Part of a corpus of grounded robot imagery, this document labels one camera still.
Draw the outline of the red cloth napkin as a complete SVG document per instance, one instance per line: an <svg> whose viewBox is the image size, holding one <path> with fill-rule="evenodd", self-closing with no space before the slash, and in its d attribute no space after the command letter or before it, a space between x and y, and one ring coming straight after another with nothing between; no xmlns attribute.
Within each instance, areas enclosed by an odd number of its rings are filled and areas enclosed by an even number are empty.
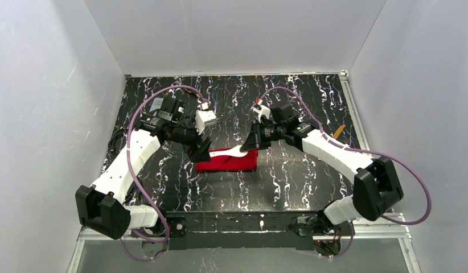
<svg viewBox="0 0 468 273"><path fill-rule="evenodd" d="M242 158L231 156L211 157L211 160L208 162L195 163L195 169L197 172L255 171L257 168L257 157L258 152L256 150L248 151L248 154Z"/></svg>

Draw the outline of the orange wooden fork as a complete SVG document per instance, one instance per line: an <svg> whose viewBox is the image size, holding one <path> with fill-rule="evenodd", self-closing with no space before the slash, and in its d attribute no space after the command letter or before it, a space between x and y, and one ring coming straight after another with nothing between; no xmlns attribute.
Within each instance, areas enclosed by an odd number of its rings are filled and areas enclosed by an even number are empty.
<svg viewBox="0 0 468 273"><path fill-rule="evenodd" d="M344 131L345 128L346 128L346 125L345 125L345 124L339 126L339 127L336 129L336 131L334 132L334 134L333 134L332 137L333 137L334 139L338 139L338 138L343 134L343 131Z"/></svg>

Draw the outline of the white ceramic spoon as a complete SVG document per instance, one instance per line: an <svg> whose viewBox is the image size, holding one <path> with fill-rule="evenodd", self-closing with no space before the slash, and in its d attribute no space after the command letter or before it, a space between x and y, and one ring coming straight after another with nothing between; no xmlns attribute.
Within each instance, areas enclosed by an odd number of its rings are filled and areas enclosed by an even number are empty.
<svg viewBox="0 0 468 273"><path fill-rule="evenodd" d="M211 151L210 152L210 157L218 157L218 156L231 156L231 157L236 157L236 158L242 158L248 154L248 152L241 152L240 151L241 145L237 145L232 148L228 148L227 150L222 150L222 151Z"/></svg>

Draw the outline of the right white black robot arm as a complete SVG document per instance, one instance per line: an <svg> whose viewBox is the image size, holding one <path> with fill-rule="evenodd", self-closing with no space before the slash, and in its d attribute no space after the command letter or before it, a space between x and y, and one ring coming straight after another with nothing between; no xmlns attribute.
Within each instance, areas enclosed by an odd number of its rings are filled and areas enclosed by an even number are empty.
<svg viewBox="0 0 468 273"><path fill-rule="evenodd" d="M335 168L352 184L352 195L317 212L319 225L333 227L360 218L375 221L404 197L391 159L351 151L321 132L315 122L302 122L290 105L268 108L258 103L252 110L256 120L240 151L265 150L272 142L284 140Z"/></svg>

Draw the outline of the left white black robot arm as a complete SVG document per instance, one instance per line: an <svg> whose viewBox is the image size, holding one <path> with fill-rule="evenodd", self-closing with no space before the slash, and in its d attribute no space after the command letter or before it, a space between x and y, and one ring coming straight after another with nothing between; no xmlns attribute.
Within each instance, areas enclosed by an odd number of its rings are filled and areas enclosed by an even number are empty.
<svg viewBox="0 0 468 273"><path fill-rule="evenodd" d="M128 230L153 228L159 211L150 205L127 205L136 175L166 141L179 143L193 163L210 160L211 141L203 136L206 127L216 123L215 113L202 103L194 115L187 115L185 104L172 98L156 98L150 111L135 118L129 144L90 186L75 193L80 224L111 239Z"/></svg>

